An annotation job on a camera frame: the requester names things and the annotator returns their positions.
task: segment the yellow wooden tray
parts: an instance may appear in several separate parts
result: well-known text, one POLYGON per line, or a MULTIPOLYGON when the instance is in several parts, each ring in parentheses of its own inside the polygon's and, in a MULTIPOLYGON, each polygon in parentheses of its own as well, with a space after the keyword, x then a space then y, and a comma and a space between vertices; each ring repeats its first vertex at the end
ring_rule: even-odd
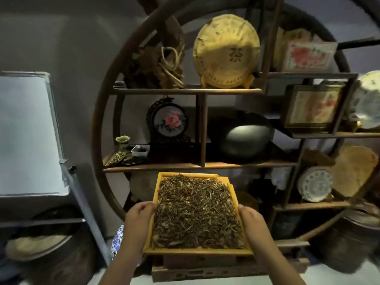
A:
MULTIPOLYGON (((159 201, 159 190, 160 190, 160 182, 165 177, 172 177, 176 175, 183 175, 186 177, 196 177, 196 178, 217 178, 224 184, 228 186, 231 192, 232 196, 232 202, 235 208, 235 212, 237 215, 237 218, 239 220, 239 223, 241 225, 241 228, 243 229, 243 223, 240 218, 239 212, 238 212, 238 199, 236 198, 235 190, 232 184, 230 184, 230 181, 228 177, 219 177, 218 174, 201 174, 201 173, 174 173, 174 172, 159 172, 159 176, 157 178, 157 184, 156 189, 154 191, 154 197, 153 197, 153 203, 158 203, 159 201)), ((242 231, 243 239, 244 239, 244 248, 243 249, 212 249, 212 248, 191 248, 191 249, 169 249, 169 248, 152 248, 152 232, 153 232, 153 223, 154 223, 154 216, 150 219, 149 224, 149 232, 148 237, 146 239, 144 248, 142 252, 144 254, 148 255, 154 255, 154 254, 230 254, 230 255, 252 255, 253 252, 249 247, 248 239, 245 235, 244 230, 242 231)))

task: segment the loose tea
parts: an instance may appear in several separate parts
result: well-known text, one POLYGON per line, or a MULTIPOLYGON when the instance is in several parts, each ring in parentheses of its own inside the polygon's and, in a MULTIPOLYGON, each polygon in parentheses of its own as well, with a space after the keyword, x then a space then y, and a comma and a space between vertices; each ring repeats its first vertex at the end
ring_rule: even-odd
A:
POLYGON ((214 178, 183 175, 160 183, 154 248, 244 248, 228 187, 214 178))

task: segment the gray wall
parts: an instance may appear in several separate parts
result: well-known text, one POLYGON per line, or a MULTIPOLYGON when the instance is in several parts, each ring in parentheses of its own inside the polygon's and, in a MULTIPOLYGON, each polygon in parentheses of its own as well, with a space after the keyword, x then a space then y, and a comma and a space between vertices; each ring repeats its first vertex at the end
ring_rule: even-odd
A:
MULTIPOLYGON (((379 36, 370 18, 348 0, 287 2, 316 16, 339 41, 379 36)), ((65 156, 78 166, 86 195, 105 234, 114 234, 121 221, 102 196, 92 170, 92 111, 108 66, 126 38, 145 19, 143 10, 135 0, 2 0, 0 12, 0 70, 51 73, 65 156)), ((204 22, 203 18, 189 23, 184 27, 185 32, 200 28, 204 22)), ((191 48, 186 53, 185 81, 199 83, 191 48)), ((345 54, 352 71, 367 72, 380 67, 378 47, 346 50, 345 54)), ((283 93, 283 84, 271 88, 273 95, 283 93)), ((122 134, 131 136, 131 142, 146 141, 145 114, 158 98, 126 98, 122 134)), ((231 106, 241 104, 242 100, 234 96, 213 96, 210 102, 211 106, 231 106)), ((178 96, 176 103, 192 107, 195 98, 178 96)), ((108 107, 103 129, 104 153, 112 146, 111 115, 108 107)), ((296 145, 295 141, 281 134, 276 134, 275 141, 283 148, 296 145)), ((374 144, 369 140, 366 142, 371 146, 374 144)), ((220 171, 221 175, 240 180, 247 180, 253 173, 220 171)), ((110 174, 108 178, 118 200, 124 203, 129 190, 125 177, 110 174)), ((23 206, 29 204, 34 211, 53 204, 46 200, 16 203, 20 202, 23 206)))

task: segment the beige cord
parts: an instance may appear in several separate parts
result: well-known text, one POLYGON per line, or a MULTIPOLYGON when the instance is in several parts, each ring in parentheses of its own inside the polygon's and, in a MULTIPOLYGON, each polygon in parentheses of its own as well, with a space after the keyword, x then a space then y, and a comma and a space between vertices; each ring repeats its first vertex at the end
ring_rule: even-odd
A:
POLYGON ((176 69, 179 65, 179 59, 181 56, 178 56, 178 52, 175 48, 173 47, 161 47, 161 62, 159 63, 160 67, 162 70, 169 76, 169 78, 173 81, 175 86, 178 88, 184 88, 183 83, 179 78, 182 78, 183 75, 178 74, 176 72, 176 69), (174 64, 169 64, 164 55, 165 50, 170 50, 174 53, 174 64))

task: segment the white floor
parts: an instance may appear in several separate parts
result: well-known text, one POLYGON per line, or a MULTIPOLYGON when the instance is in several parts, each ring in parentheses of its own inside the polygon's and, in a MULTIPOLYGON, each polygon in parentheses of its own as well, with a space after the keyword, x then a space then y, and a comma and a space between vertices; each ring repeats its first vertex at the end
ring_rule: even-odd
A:
MULTIPOLYGON (((88 285, 97 285, 105 269, 95 274, 88 285)), ((324 264, 314 265, 307 269, 305 274, 301 275, 307 285, 379 285, 380 271, 372 263, 366 261, 363 266, 352 275, 339 273, 324 264)), ((216 278, 163 282, 160 284, 167 285, 271 285, 268 276, 240 277, 240 278, 216 278)), ((142 275, 132 279, 131 285, 151 285, 152 278, 142 275)))

